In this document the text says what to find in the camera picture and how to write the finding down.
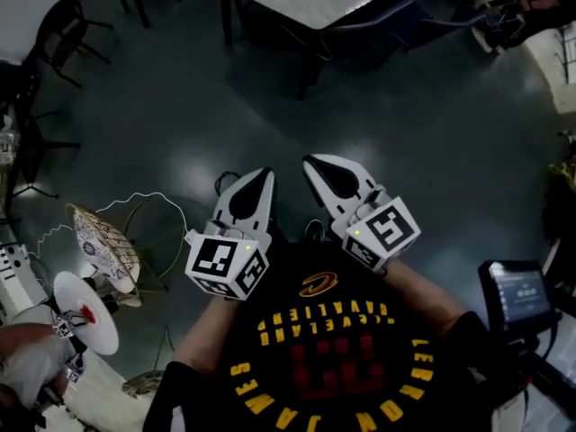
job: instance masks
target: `shoe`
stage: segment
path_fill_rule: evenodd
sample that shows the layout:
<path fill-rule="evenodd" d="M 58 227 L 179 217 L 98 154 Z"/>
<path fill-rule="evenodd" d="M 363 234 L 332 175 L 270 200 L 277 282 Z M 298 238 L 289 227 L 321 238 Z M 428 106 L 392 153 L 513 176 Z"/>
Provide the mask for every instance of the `shoe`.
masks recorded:
<path fill-rule="evenodd" d="M 304 229 L 304 241 L 323 241 L 326 231 L 321 220 L 311 220 Z"/>
<path fill-rule="evenodd" d="M 484 34 L 484 32 L 479 31 L 475 27 L 472 27 L 472 35 L 474 36 L 476 41 L 478 41 L 478 44 L 482 47 L 484 51 L 486 51 L 487 53 L 492 53 L 494 51 L 494 48 L 491 47 L 486 41 L 486 35 Z"/>

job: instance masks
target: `red object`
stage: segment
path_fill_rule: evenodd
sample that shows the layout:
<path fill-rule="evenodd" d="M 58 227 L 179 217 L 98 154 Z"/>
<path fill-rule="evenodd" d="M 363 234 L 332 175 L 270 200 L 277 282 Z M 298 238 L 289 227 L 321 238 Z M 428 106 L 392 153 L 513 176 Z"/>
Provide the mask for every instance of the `red object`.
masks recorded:
<path fill-rule="evenodd" d="M 328 341 L 318 341 L 316 343 L 316 352 L 318 354 L 329 354 L 330 353 L 330 343 Z"/>
<path fill-rule="evenodd" d="M 382 378 L 384 376 L 384 367 L 381 364 L 370 364 L 370 376 L 373 378 Z"/>
<path fill-rule="evenodd" d="M 335 371 L 326 371 L 322 373 L 324 378 L 324 388 L 328 391 L 335 391 L 338 389 L 338 374 Z"/>
<path fill-rule="evenodd" d="M 342 383 L 346 388 L 349 384 L 355 383 L 358 379 L 356 365 L 352 363 L 342 364 Z"/>
<path fill-rule="evenodd" d="M 360 350 L 362 352 L 369 352 L 372 348 L 372 335 L 362 335 L 360 337 Z"/>
<path fill-rule="evenodd" d="M 341 337 L 336 340 L 336 353 L 337 354 L 347 354 L 348 353 L 348 340 L 345 337 Z"/>
<path fill-rule="evenodd" d="M 307 390 L 310 386 L 310 374 L 305 366 L 294 368 L 294 382 L 299 391 Z"/>
<path fill-rule="evenodd" d="M 82 315 L 84 315 L 84 318 L 86 320 L 88 320 L 90 323 L 92 323 L 93 325 L 96 323 L 96 319 L 94 318 L 94 314 L 92 313 L 92 311 L 90 309 L 88 309 L 87 306 L 82 306 L 82 309 L 80 309 L 80 313 Z"/>
<path fill-rule="evenodd" d="M 302 362 L 304 360 L 304 346 L 302 344 L 290 347 L 290 352 L 292 354 L 293 362 Z"/>

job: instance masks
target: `display screen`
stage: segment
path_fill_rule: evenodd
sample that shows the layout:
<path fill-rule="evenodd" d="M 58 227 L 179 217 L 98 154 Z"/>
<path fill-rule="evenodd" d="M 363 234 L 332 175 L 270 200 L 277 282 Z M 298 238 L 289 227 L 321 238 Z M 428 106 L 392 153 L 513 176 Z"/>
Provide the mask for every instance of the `display screen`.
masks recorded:
<path fill-rule="evenodd" d="M 494 275 L 507 323 L 535 317 L 550 310 L 539 271 L 501 271 Z"/>

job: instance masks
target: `paper plate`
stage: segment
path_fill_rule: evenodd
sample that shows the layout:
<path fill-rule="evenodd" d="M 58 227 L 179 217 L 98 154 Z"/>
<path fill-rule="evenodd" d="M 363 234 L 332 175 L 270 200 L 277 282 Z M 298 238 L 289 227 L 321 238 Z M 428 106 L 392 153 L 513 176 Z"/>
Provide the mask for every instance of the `paper plate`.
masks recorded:
<path fill-rule="evenodd" d="M 83 214 L 78 210 L 74 211 L 74 228 L 78 245 L 88 262 L 116 290 L 130 293 L 140 275 L 140 260 L 126 237 L 109 222 L 85 211 Z M 101 237 L 106 238 L 108 245 Z"/>
<path fill-rule="evenodd" d="M 70 272 L 60 272 L 54 279 L 54 297 L 61 312 L 83 313 L 90 322 L 74 329 L 84 344 L 103 356 L 118 350 L 118 330 L 110 312 L 90 285 Z"/>

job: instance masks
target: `black chair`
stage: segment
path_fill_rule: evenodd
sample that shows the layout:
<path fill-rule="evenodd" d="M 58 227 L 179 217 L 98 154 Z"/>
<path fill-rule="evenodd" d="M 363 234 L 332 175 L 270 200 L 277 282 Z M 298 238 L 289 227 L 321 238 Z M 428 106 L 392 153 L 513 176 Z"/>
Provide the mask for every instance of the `black chair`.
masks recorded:
<path fill-rule="evenodd" d="M 416 1 L 402 14 L 401 20 L 394 24 L 392 31 L 405 50 L 413 50 L 450 32 L 471 27 L 485 17 L 482 11 L 459 6 L 451 21 L 439 21 Z"/>
<path fill-rule="evenodd" d="M 325 62 L 356 59 L 379 67 L 397 48 L 393 21 L 401 19 L 417 0 L 377 0 L 342 18 L 322 31 L 313 31 L 284 18 L 280 22 L 301 44 L 301 73 L 298 99 L 304 99 L 310 85 L 316 85 Z"/>
<path fill-rule="evenodd" d="M 82 48 L 106 64 L 110 64 L 108 58 L 83 42 L 89 25 L 113 30 L 111 24 L 87 20 L 82 12 L 82 6 L 77 0 L 60 0 L 44 17 L 34 46 L 40 59 L 49 64 L 59 77 L 78 88 L 82 86 L 76 80 L 62 74 L 64 64 L 75 51 L 82 53 Z M 59 40 L 49 54 L 46 47 L 49 41 L 55 40 L 56 36 L 59 37 Z"/>
<path fill-rule="evenodd" d="M 19 90 L 14 96 L 13 108 L 18 123 L 18 131 L 20 132 L 20 146 L 16 151 L 16 157 L 8 173 L 6 197 L 4 200 L 5 213 L 9 213 L 10 207 L 12 206 L 12 199 L 28 190 L 33 190 L 51 198 L 59 198 L 58 195 L 45 193 L 33 185 L 40 171 L 44 154 L 46 150 L 49 149 L 80 149 L 80 144 L 78 143 L 47 141 L 41 136 L 37 120 L 48 115 L 58 115 L 59 112 L 53 111 L 45 112 L 37 116 L 31 115 L 30 110 L 36 94 L 40 89 L 40 77 L 32 63 L 27 62 L 22 66 L 18 87 Z M 14 188 L 20 173 L 22 173 L 22 177 L 27 186 L 15 193 Z"/>

